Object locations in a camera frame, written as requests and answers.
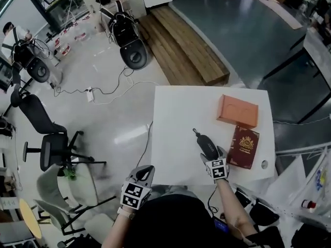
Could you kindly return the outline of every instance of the gray floor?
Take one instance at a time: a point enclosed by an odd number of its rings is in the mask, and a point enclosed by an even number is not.
[[[306,66],[307,56],[261,83],[264,75],[301,48],[289,51],[306,32],[306,25],[293,30],[258,0],[174,0],[173,6],[216,46],[246,87],[268,90],[274,120],[297,122],[328,94],[323,78],[313,78],[316,68]],[[329,102],[306,122],[325,117],[330,110]],[[328,120],[305,126],[276,123],[276,148],[329,142],[328,126]]]

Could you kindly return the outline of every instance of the power strip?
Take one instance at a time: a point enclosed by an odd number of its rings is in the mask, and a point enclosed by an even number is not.
[[[87,94],[87,100],[88,100],[88,102],[94,101],[94,94],[93,94],[93,91],[92,91],[92,87],[89,87],[87,89],[86,94]]]

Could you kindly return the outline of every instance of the white table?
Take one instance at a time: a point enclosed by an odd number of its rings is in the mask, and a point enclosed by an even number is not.
[[[152,165],[154,184],[213,184],[200,159],[202,152],[192,131],[196,128],[215,143],[229,150],[235,125],[217,121],[222,94],[259,105],[259,144],[251,170],[230,165],[229,180],[241,185],[268,178],[275,171],[273,119],[267,91],[207,86],[157,86],[154,104]],[[263,169],[261,163],[268,161]]]
[[[324,79],[325,83],[329,88],[329,93],[310,112],[308,112],[301,120],[299,120],[298,124],[304,122],[306,119],[311,117],[331,98],[331,53],[323,44],[322,37],[313,27],[307,29],[306,35],[299,39],[291,47],[291,49],[298,45],[298,43],[300,43],[303,39],[304,46],[301,50],[288,58],[286,61],[284,61],[282,64],[280,64],[263,78],[263,80],[265,80],[270,76],[276,74],[304,54],[308,54],[310,56],[311,60],[315,63],[315,66],[318,68],[318,73],[316,73],[314,77],[316,77],[319,73],[322,75],[322,78]]]

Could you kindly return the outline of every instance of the round table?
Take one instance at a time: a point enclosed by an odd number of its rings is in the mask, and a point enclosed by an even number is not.
[[[32,208],[30,208],[29,204],[22,198],[20,199],[20,210],[23,216],[23,220],[29,230],[36,238],[41,239],[42,235],[38,220],[34,215]]]

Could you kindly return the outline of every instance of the white floor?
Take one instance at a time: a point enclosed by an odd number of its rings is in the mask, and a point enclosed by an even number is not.
[[[64,71],[62,90],[85,90],[91,86],[99,87],[104,92],[112,92],[125,64],[119,55],[118,46],[109,44],[105,34],[97,34],[88,41],[73,45],[71,52],[63,59],[60,66]],[[152,59],[144,69],[135,71],[130,77],[134,82],[153,81],[160,85],[169,84],[155,59]],[[115,93],[102,95],[100,91],[94,91],[95,102],[110,102],[129,87],[127,78],[121,75],[120,86]],[[120,196],[122,183],[135,168],[146,146],[147,129],[153,120],[155,84],[134,85],[125,95],[106,105],[88,103],[86,93],[76,92],[70,95],[64,92],[54,97],[52,89],[47,89],[36,82],[28,90],[40,98],[52,121],[67,128],[69,138],[77,130],[84,131],[84,136],[77,142],[79,153],[93,156],[96,161],[107,161],[106,166],[91,165],[99,199],[104,200],[114,194]],[[25,141],[28,141],[29,147],[38,148],[41,146],[43,135],[35,131],[19,108],[12,108],[8,117],[17,127],[16,152],[23,187],[23,190],[17,191],[17,194],[32,206],[33,199],[40,199],[36,180],[42,171],[39,167],[39,154],[28,154],[26,163],[23,163],[23,145]],[[15,172],[17,164],[14,142],[11,142],[5,155],[8,167]],[[149,164],[150,158],[151,144],[140,165]],[[205,186],[190,189],[204,204],[207,204],[214,188],[214,186]],[[66,188],[61,187],[61,190],[64,197],[68,195]],[[220,206],[218,194],[214,195],[211,203],[214,206]],[[118,207],[119,199],[117,198],[92,210],[87,216],[104,212],[115,219]],[[87,216],[77,223],[82,224]],[[71,237],[62,236],[62,233],[53,225],[41,225],[41,230],[43,241],[50,248],[56,248],[59,241]]]

